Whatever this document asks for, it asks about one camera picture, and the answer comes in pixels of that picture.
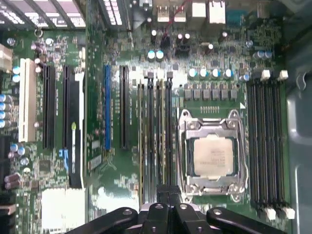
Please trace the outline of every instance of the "chip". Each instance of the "chip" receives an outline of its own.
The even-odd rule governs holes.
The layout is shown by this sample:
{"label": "chip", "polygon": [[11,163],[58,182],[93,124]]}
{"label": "chip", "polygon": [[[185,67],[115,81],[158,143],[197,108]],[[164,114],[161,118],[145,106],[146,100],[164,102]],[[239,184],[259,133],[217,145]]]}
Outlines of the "chip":
{"label": "chip", "polygon": [[51,161],[50,160],[40,160],[39,161],[39,171],[50,172],[51,171]]}

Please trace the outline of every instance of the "blue pcie slot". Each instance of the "blue pcie slot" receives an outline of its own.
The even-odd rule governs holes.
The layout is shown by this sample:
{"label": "blue pcie slot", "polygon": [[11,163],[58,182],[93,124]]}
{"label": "blue pcie slot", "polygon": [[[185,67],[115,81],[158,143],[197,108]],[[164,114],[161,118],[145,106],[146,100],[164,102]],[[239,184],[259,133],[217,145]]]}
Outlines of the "blue pcie slot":
{"label": "blue pcie slot", "polygon": [[105,65],[105,149],[111,149],[111,66]]}

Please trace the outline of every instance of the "black pcie slot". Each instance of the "black pcie slot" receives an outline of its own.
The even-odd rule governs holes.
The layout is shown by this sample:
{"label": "black pcie slot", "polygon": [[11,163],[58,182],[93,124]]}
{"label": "black pcie slot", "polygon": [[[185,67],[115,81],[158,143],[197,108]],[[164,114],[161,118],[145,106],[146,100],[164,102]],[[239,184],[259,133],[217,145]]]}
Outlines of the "black pcie slot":
{"label": "black pcie slot", "polygon": [[162,111],[161,111],[161,94],[159,81],[156,83],[156,148],[157,148],[157,178],[161,181],[161,130],[162,130]]}
{"label": "black pcie slot", "polygon": [[63,149],[68,146],[68,111],[69,111],[69,82],[74,79],[74,70],[68,65],[63,66]]}
{"label": "black pcie slot", "polygon": [[120,66],[120,147],[129,149],[129,69]]}
{"label": "black pcie slot", "polygon": [[156,184],[155,184],[155,154],[154,154],[154,84],[153,79],[148,80],[147,85],[147,163],[150,165],[149,177],[150,177],[150,202],[154,201]]}
{"label": "black pcie slot", "polygon": [[169,79],[166,84],[166,179],[167,185],[172,184],[172,81]]}
{"label": "black pcie slot", "polygon": [[43,133],[44,149],[54,147],[55,130],[55,68],[52,65],[44,67],[43,71]]}

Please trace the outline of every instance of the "motherboard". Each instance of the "motherboard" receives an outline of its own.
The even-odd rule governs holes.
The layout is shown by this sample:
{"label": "motherboard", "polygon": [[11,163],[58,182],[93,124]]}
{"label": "motherboard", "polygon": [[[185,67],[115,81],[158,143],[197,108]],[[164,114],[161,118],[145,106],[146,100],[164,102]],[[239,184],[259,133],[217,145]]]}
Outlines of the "motherboard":
{"label": "motherboard", "polygon": [[3,33],[8,228],[65,233],[119,207],[139,211],[167,184],[203,213],[224,207],[291,232],[282,19],[229,8],[223,22],[221,1],[207,3],[206,22],[206,3],[134,2],[148,14],[130,30],[107,27],[88,0],[85,30]]}

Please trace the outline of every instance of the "white connector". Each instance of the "white connector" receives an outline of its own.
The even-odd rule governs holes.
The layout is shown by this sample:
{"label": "white connector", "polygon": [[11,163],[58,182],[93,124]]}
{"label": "white connector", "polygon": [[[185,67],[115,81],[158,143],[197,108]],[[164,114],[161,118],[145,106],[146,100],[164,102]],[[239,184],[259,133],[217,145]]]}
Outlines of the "white connector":
{"label": "white connector", "polygon": [[286,80],[288,79],[288,71],[287,70],[282,70],[279,73],[279,77],[277,78],[278,81]]}
{"label": "white connector", "polygon": [[294,219],[296,212],[294,209],[289,208],[289,207],[283,207],[283,211],[285,212],[285,215],[288,219]]}
{"label": "white connector", "polygon": [[267,214],[267,218],[269,220],[276,219],[276,211],[273,208],[265,208],[265,213]]}
{"label": "white connector", "polygon": [[12,50],[0,44],[0,70],[7,73],[12,71],[12,56]]}
{"label": "white connector", "polygon": [[269,70],[263,70],[261,74],[261,81],[268,80],[271,77],[271,73]]}
{"label": "white connector", "polygon": [[20,59],[19,142],[36,140],[36,64],[29,58]]}

